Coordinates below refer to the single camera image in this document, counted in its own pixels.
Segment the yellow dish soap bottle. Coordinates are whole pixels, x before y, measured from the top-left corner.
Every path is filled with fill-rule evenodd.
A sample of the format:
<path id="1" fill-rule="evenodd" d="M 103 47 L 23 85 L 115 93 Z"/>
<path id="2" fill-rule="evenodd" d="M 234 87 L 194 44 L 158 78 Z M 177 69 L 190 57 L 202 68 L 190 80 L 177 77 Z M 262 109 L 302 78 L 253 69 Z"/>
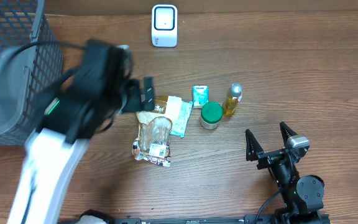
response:
<path id="1" fill-rule="evenodd" d="M 222 104 L 223 115 L 232 116 L 235 113 L 238 103 L 242 99 L 242 85 L 239 83 L 232 84 L 226 92 L 226 98 Z"/>

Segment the brown white snack wrapper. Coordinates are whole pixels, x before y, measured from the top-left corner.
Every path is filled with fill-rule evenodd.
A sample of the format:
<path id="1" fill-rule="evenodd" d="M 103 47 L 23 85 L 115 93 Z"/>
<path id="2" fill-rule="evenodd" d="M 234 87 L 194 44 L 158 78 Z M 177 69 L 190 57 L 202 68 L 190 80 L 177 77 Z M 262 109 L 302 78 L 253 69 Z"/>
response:
<path id="1" fill-rule="evenodd" d="M 137 161 L 145 160 L 162 167 L 170 167 L 170 133 L 178 120 L 182 99 L 177 96 L 156 96 L 152 111 L 136 113 L 138 135 L 132 145 Z"/>

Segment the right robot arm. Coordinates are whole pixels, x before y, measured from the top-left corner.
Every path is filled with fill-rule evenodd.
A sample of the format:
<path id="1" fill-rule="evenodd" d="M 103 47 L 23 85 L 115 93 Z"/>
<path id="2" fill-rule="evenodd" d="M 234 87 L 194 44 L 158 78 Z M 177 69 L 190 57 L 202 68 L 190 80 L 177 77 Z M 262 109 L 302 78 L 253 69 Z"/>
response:
<path id="1" fill-rule="evenodd" d="M 329 216 L 319 212 L 324 207 L 324 181 L 317 175 L 300 177 L 295 167 L 308 152 L 309 139 L 294 132 L 284 122 L 280 123 L 280 131 L 283 147 L 265 152 L 251 130 L 246 130 L 246 160 L 256 161 L 259 170 L 268 169 L 278 187 L 277 192 L 248 220 L 253 223 L 329 223 Z M 284 207 L 262 217 L 264 208 L 278 195 L 282 196 Z"/>

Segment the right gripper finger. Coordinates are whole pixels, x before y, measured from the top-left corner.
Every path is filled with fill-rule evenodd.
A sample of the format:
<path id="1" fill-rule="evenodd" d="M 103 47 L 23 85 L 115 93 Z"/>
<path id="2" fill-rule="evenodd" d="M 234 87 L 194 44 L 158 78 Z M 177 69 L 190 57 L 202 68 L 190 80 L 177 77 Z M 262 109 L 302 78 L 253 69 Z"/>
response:
<path id="1" fill-rule="evenodd" d="M 294 130 L 292 130 L 291 128 L 289 128 L 284 121 L 280 122 L 280 131 L 285 146 L 287 145 L 287 141 L 290 137 L 297 135 L 297 133 L 294 132 Z"/>
<path id="2" fill-rule="evenodd" d="M 259 142 L 254 137 L 250 129 L 246 130 L 246 160 L 256 161 L 264 153 Z"/>

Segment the green lid jar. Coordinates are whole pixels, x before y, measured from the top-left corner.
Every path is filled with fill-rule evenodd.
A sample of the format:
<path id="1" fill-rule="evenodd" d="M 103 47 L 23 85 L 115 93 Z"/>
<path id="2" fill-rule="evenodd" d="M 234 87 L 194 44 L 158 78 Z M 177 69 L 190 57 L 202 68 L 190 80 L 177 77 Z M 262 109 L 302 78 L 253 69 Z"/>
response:
<path id="1" fill-rule="evenodd" d="M 215 129 L 219 126 L 222 117 L 221 105 L 217 102 L 208 102 L 201 109 L 200 124 L 206 129 Z"/>

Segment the teal snack packet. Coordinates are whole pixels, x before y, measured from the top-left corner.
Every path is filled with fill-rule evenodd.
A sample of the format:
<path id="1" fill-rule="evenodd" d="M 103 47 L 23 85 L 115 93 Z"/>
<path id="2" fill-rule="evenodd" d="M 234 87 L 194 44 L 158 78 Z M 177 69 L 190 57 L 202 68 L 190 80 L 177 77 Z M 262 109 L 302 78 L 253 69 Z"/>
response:
<path id="1" fill-rule="evenodd" d="M 188 120 L 190 118 L 192 109 L 193 109 L 192 101 L 189 101 L 189 102 L 182 101 L 178 119 L 175 122 L 175 124 L 173 125 L 173 128 L 172 128 L 170 134 L 179 136 L 181 138 L 185 137 L 186 127 L 187 127 Z"/>

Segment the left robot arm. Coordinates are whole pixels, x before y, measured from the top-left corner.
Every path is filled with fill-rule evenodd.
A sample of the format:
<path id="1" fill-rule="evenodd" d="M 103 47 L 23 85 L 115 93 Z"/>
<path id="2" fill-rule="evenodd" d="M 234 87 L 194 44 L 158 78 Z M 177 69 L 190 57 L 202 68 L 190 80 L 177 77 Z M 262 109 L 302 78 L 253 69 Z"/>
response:
<path id="1" fill-rule="evenodd" d="M 67 70 L 36 96 L 33 130 L 25 141 L 9 223 L 56 223 L 73 173 L 91 138 L 121 113 L 151 111 L 150 77 L 131 77 L 127 45 L 90 39 L 79 66 Z"/>

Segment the teal white tissue pack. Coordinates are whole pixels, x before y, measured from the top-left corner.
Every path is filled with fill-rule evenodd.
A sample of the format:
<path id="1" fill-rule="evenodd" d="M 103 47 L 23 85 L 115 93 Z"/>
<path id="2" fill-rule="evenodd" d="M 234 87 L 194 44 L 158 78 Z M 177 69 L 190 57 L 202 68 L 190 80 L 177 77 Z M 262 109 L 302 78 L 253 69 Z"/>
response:
<path id="1" fill-rule="evenodd" d="M 206 85 L 196 85 L 192 89 L 193 107 L 202 108 L 209 102 L 209 87 Z"/>

